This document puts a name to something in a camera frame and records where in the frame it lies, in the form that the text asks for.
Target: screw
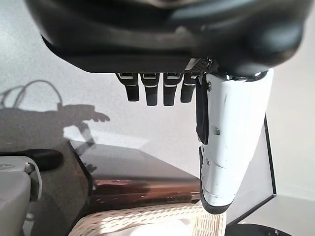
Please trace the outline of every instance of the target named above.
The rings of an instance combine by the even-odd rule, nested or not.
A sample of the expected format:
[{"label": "screw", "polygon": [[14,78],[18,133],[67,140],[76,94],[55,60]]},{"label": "screw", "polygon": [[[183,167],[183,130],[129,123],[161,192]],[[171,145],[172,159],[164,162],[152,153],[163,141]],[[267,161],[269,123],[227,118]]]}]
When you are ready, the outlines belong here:
[{"label": "screw", "polygon": [[212,90],[212,85],[211,85],[211,82],[208,83],[208,92],[211,92]]}]

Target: wicker basket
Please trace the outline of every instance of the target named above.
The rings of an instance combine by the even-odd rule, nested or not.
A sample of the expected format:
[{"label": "wicker basket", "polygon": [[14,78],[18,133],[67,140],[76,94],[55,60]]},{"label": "wicker basket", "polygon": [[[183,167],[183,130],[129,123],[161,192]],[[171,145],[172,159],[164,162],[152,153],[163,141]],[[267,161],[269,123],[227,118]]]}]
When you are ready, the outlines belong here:
[{"label": "wicker basket", "polygon": [[226,214],[211,215],[198,204],[172,204],[112,210],[88,215],[75,225],[69,236],[98,236],[131,227],[189,219],[193,236],[224,236]]}]

